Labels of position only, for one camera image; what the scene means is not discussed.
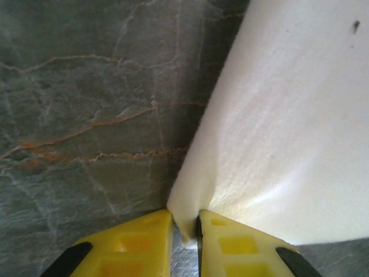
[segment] dark spot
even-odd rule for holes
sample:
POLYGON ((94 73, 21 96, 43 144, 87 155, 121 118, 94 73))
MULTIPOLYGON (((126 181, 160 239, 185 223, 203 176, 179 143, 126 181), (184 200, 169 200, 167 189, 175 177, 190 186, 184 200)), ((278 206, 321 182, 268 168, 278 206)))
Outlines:
POLYGON ((360 26, 360 21, 359 20, 356 20, 353 23, 353 33, 356 33, 357 32, 357 29, 359 29, 359 26, 360 26))

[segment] white foam sheet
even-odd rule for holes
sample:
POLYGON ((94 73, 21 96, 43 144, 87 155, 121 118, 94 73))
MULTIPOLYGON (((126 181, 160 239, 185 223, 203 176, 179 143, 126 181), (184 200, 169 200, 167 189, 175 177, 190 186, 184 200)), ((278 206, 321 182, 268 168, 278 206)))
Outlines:
POLYGON ((167 207, 185 238, 201 209, 296 245, 368 237, 368 157, 369 1, 254 0, 167 207))

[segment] gray marble surface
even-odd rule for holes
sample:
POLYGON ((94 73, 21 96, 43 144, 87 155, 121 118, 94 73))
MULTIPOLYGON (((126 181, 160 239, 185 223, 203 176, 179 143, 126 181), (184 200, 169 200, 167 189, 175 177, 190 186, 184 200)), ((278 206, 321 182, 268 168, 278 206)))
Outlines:
MULTIPOLYGON (((164 207, 246 6, 0 0, 0 276, 164 207)), ((369 276, 366 239, 301 250, 324 276, 369 276)), ((177 231, 171 271, 197 274, 177 231)))

